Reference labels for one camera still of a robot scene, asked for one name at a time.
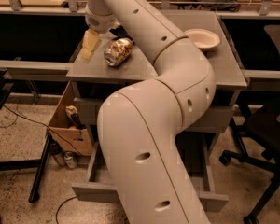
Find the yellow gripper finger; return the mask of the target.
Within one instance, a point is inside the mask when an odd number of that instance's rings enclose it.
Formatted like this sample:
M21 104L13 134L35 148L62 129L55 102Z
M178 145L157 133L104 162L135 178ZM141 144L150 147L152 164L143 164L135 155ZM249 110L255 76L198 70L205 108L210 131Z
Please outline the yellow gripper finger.
M100 41L99 34L92 30L88 29L84 33L81 49L81 57L85 60L88 60L92 54L95 52Z

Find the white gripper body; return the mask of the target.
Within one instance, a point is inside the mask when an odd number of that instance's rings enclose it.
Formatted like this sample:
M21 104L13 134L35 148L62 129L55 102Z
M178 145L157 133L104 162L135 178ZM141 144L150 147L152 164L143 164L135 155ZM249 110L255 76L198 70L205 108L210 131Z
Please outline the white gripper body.
M107 7L86 7L85 22L94 31L104 34L108 32L115 23L115 16Z

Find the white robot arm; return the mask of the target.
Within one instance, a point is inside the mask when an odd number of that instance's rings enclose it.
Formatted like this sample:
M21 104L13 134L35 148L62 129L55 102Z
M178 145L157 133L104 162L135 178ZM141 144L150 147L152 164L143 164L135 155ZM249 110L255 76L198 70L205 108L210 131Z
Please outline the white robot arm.
M97 118L107 169L130 224L210 224L175 145L216 92L212 65L146 0L88 0L86 22L118 20L157 72L105 99Z

